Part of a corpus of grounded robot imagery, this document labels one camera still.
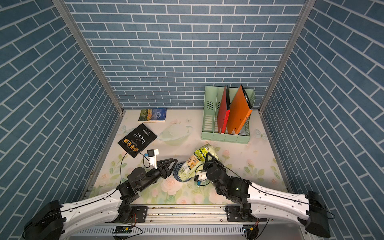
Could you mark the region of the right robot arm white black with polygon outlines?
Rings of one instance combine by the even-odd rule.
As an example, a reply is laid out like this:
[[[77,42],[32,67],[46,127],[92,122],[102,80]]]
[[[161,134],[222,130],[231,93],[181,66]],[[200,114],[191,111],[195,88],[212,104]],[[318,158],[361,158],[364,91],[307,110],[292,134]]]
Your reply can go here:
[[[330,238],[329,211],[323,198],[316,192],[290,194],[262,187],[236,176],[229,176],[227,168],[219,163],[203,167],[207,179],[218,195],[240,205],[243,221],[254,219],[279,219],[300,224],[318,237]]]

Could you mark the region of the green oats bag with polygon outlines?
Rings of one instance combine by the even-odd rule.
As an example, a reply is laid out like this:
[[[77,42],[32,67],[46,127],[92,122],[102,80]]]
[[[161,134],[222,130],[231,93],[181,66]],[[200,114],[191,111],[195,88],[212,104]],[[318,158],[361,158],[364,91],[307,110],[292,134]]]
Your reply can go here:
[[[184,162],[183,166],[179,170],[180,178],[183,181],[194,178],[197,171],[203,169],[203,164],[212,159],[211,156],[218,158],[215,148],[209,144],[195,150],[195,152]]]

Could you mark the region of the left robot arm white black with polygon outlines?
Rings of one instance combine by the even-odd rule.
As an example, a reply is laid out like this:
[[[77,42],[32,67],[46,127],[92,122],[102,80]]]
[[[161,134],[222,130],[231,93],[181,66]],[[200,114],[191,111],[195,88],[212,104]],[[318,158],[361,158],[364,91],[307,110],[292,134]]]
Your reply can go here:
[[[98,224],[128,222],[132,218],[130,204],[159,178],[171,176],[177,162],[172,158],[161,160],[149,171],[137,167],[114,191],[93,198],[66,204],[57,200],[49,202],[25,224],[22,237],[25,240],[63,240]]]

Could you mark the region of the blue patterned ceramic bowl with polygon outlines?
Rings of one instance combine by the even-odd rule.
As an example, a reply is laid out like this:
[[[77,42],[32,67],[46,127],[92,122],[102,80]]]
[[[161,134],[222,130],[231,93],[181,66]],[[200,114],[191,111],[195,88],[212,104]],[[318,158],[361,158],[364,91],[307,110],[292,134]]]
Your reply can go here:
[[[179,170],[181,169],[181,167],[183,166],[183,164],[184,164],[184,162],[180,162],[180,163],[177,163],[176,165],[175,165],[175,168],[174,168],[174,170],[173,170],[173,176],[174,176],[174,178],[178,181],[178,182],[180,182],[180,183],[185,183],[185,182],[188,182],[190,179],[186,179],[186,180],[182,180],[181,178],[180,178],[180,176],[179,176]]]

